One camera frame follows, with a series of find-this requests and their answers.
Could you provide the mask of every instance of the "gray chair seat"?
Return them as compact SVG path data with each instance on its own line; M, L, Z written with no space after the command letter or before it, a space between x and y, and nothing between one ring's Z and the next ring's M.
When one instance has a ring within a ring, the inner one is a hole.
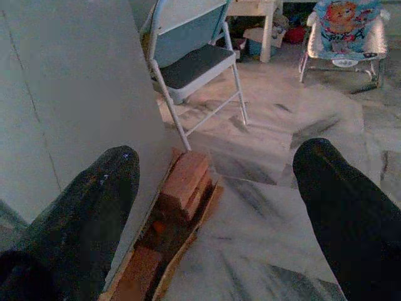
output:
M227 49L207 44L160 71L168 87L181 89L233 54Z

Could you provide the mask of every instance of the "brick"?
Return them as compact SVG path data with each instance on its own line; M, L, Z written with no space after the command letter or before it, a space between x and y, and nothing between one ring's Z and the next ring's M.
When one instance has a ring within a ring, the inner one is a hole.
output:
M208 167L209 162L204 154L183 154L163 185L160 207L164 210L184 209Z
M117 285L112 301L145 300L161 262L162 255L159 252L138 246Z
M190 201L184 209L184 216L186 221L190 221L201 201L207 196L207 193L212 189L212 179L209 171L206 171L203 175L202 179L199 182L199 185L196 187L193 192Z

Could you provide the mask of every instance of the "marble floor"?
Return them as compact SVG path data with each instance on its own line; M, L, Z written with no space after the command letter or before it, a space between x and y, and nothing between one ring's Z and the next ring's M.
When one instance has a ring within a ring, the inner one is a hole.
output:
M292 160L326 137L401 206L401 51L390 51L382 90L358 93L364 74L311 71L298 82L299 46L271 63L238 64L251 123L230 103L190 136L225 193L181 261L166 300L345 300L313 234ZM189 128L234 91L228 70L177 106ZM181 147L167 106L159 107Z

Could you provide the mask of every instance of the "white table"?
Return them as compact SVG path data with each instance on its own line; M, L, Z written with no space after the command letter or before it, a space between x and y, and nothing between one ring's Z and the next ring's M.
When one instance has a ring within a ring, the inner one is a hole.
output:
M264 31L261 62L270 60L271 30L273 14L276 9L283 13L283 0L233 0L228 9L228 16L264 16Z

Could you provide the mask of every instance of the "metal folding chair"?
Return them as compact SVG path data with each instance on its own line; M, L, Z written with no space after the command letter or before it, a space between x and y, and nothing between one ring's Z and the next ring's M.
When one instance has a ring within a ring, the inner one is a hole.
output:
M355 71L367 73L381 87L387 54L383 21L389 19L378 0L318 2L307 21L311 32L299 60L299 81L304 82L308 70ZM309 66L310 59L331 60L335 67ZM370 69L357 68L360 61L370 61Z
M188 136L231 100L239 97L244 124L247 111L239 82L236 55L225 22L230 0L159 0L150 21L147 61L153 73L154 89L165 98L185 148ZM215 46L224 32L226 49ZM224 70L232 68L237 91L204 117L184 130L174 104L200 89Z

